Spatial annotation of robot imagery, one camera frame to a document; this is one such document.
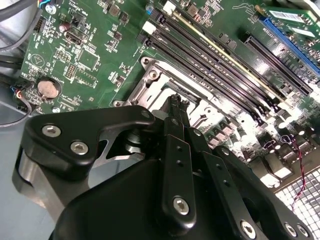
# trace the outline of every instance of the blue wire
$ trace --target blue wire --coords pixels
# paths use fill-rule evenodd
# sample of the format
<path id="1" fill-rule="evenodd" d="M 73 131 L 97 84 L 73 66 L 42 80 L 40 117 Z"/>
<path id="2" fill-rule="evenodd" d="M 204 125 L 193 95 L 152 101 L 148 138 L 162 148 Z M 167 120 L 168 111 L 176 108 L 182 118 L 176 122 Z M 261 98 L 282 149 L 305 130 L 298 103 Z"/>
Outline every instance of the blue wire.
<path id="1" fill-rule="evenodd" d="M 46 1 L 40 2 L 39 8 L 41 9 L 43 4 L 48 4 L 48 3 L 50 3 L 50 1 L 51 0 L 46 0 Z"/>

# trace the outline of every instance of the microchip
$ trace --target microchip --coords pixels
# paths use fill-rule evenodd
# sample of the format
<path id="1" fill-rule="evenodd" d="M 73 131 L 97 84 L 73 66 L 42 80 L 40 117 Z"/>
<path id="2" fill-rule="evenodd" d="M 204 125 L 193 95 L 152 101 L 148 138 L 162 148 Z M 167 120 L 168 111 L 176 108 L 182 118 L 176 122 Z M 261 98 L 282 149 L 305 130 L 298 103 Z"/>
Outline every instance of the microchip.
<path id="1" fill-rule="evenodd" d="M 113 36 L 116 40 L 120 41 L 122 39 L 122 34 L 120 32 L 115 32 Z"/>
<path id="2" fill-rule="evenodd" d="M 122 12 L 121 16 L 120 16 L 120 22 L 122 22 L 123 24 L 127 24 L 129 22 L 129 15 L 126 12 Z"/>
<path id="3" fill-rule="evenodd" d="M 116 79 L 116 86 L 119 88 L 125 81 L 125 78 L 123 76 L 118 76 L 118 78 Z"/>
<path id="4" fill-rule="evenodd" d="M 219 38 L 223 43 L 227 43 L 229 41 L 229 36 L 227 34 L 221 33 Z"/>
<path id="5" fill-rule="evenodd" d="M 201 18 L 203 18 L 205 15 L 206 15 L 206 11 L 205 10 L 203 10 L 202 8 L 200 8 L 200 10 L 198 11 L 198 15 L 201 17 Z"/>
<path id="6" fill-rule="evenodd" d="M 187 13 L 191 16 L 191 17 L 194 17 L 198 12 L 198 8 L 191 4 L 187 10 Z"/>
<path id="7" fill-rule="evenodd" d="M 120 8 L 117 5 L 111 5 L 111 7 L 109 8 L 109 13 L 112 16 L 117 17 L 120 13 Z"/>
<path id="8" fill-rule="evenodd" d="M 232 50 L 235 50 L 235 48 L 236 48 L 236 46 L 237 46 L 237 42 L 235 42 L 235 41 L 229 41 L 228 43 L 227 43 L 227 45 L 228 45 L 228 47 L 229 48 L 231 48 Z"/>

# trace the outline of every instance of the hex bolt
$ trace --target hex bolt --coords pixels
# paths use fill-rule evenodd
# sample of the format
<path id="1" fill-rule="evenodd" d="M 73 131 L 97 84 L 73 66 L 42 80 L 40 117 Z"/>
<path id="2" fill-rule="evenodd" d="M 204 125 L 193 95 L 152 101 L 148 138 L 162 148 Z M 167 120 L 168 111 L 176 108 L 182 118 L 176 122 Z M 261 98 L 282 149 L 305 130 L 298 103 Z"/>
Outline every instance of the hex bolt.
<path id="1" fill-rule="evenodd" d="M 149 113 L 148 113 L 146 110 L 142 110 L 142 111 L 141 111 L 141 114 L 142 114 L 142 116 L 146 117 L 147 119 L 150 118 L 150 115 L 149 115 Z"/>
<path id="2" fill-rule="evenodd" d="M 58 114 L 58 113 L 61 112 L 61 109 L 60 109 L 59 107 L 57 107 L 57 106 L 54 106 L 54 107 L 52 108 L 52 112 L 53 112 L 54 114 Z"/>
<path id="3" fill-rule="evenodd" d="M 70 149 L 78 155 L 85 155 L 89 151 L 89 147 L 82 141 L 75 141 L 71 144 Z"/>
<path id="4" fill-rule="evenodd" d="M 247 221 L 241 221 L 241 228 L 245 235 L 247 235 L 250 239 L 255 239 L 257 237 L 255 229 L 251 226 Z"/>
<path id="5" fill-rule="evenodd" d="M 299 229 L 299 231 L 305 236 L 305 237 L 309 237 L 309 233 L 307 232 L 307 230 L 303 227 L 303 226 L 301 226 L 300 224 L 297 224 L 296 225 L 297 226 L 297 228 Z"/>
<path id="6" fill-rule="evenodd" d="M 59 127 L 54 125 L 46 125 L 42 128 L 42 133 L 50 138 L 56 138 L 60 136 L 61 130 Z"/>
<path id="7" fill-rule="evenodd" d="M 201 136 L 201 132 L 198 129 L 194 129 L 193 132 L 195 133 L 195 135 L 197 136 Z"/>
<path id="8" fill-rule="evenodd" d="M 187 215 L 189 213 L 189 205 L 181 197 L 173 199 L 173 207 L 181 215 Z"/>
<path id="9" fill-rule="evenodd" d="M 222 152 L 223 152 L 225 155 L 229 156 L 229 151 L 228 151 L 227 149 L 222 148 Z"/>
<path id="10" fill-rule="evenodd" d="M 296 230 L 289 224 L 289 223 L 285 223 L 285 228 L 287 230 L 287 232 L 292 236 L 292 237 L 296 237 L 298 234 L 296 232 Z"/>

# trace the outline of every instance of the black capacitor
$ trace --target black capacitor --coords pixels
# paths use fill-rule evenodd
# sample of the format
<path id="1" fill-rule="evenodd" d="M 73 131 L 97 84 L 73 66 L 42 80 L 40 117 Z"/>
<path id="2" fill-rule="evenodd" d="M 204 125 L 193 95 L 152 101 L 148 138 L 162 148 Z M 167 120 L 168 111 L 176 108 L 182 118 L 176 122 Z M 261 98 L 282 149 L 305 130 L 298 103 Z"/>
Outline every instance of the black capacitor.
<path id="1" fill-rule="evenodd" d="M 299 124 L 294 124 L 293 125 L 293 128 L 294 128 L 294 130 L 296 130 L 296 132 L 298 133 L 298 135 L 300 135 L 300 136 L 302 136 L 302 135 L 304 135 L 305 134 L 305 130 L 304 130 L 304 128 L 302 127 L 302 126 L 300 126 Z"/>
<path id="2" fill-rule="evenodd" d="M 258 139 L 258 142 L 263 148 L 267 148 L 267 144 L 273 141 L 271 135 L 268 132 L 266 132 L 263 135 L 259 135 L 256 138 Z"/>

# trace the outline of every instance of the capacitor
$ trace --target capacitor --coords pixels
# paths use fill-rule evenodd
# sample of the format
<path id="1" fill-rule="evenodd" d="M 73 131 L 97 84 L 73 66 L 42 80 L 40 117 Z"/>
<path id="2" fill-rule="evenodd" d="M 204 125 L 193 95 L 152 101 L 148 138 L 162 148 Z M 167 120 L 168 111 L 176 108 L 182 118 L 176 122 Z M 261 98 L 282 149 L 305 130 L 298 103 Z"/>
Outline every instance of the capacitor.
<path id="1" fill-rule="evenodd" d="M 296 130 L 296 132 L 297 132 L 298 135 L 300 135 L 300 136 L 304 135 L 305 132 L 306 132 L 306 131 L 303 129 L 303 127 L 300 126 L 300 125 L 297 124 L 297 123 L 293 125 L 293 128 L 294 128 L 294 130 Z"/>
<path id="2" fill-rule="evenodd" d="M 279 129 L 284 129 L 287 125 L 287 123 L 281 118 L 281 117 L 276 117 L 275 119 L 275 125 L 279 128 Z"/>
<path id="3" fill-rule="evenodd" d="M 37 84 L 37 90 L 42 98 L 54 99 L 62 91 L 60 83 L 51 78 L 43 78 Z"/>
<path id="4" fill-rule="evenodd" d="M 261 147 L 264 149 L 267 149 L 269 145 L 272 145 L 273 139 L 271 135 L 266 132 L 263 135 L 259 135 L 256 137 L 258 139 L 258 142 L 260 143 Z"/>
<path id="5" fill-rule="evenodd" d="M 286 110 L 283 110 L 284 113 L 282 114 L 283 119 L 287 122 L 287 123 L 291 123 L 294 118 L 291 116 L 290 113 L 288 113 Z"/>
<path id="6" fill-rule="evenodd" d="M 145 5 L 145 10 L 148 15 L 151 15 L 154 9 L 155 9 L 155 6 L 151 2 Z"/>
<path id="7" fill-rule="evenodd" d="M 315 129 L 313 127 L 307 126 L 305 128 L 305 132 L 311 138 L 315 138 L 317 136 L 317 134 L 315 133 Z"/>
<path id="8" fill-rule="evenodd" d="M 237 138 L 237 136 L 235 134 L 231 134 L 230 139 L 231 139 L 231 142 L 234 147 L 236 147 L 236 148 L 241 147 L 241 142 L 239 141 L 239 139 Z"/>
<path id="9" fill-rule="evenodd" d="M 247 162 L 251 162 L 251 157 L 250 154 L 248 153 L 248 151 L 242 151 L 243 157 Z"/>
<path id="10" fill-rule="evenodd" d="M 68 31 L 70 28 L 71 28 L 71 23 L 69 23 L 69 22 L 67 22 L 67 21 L 65 21 L 65 22 L 63 22 L 63 23 L 61 23 L 61 24 L 59 25 L 59 31 L 60 31 L 61 33 L 64 33 L 64 32 L 66 32 L 66 31 Z"/>

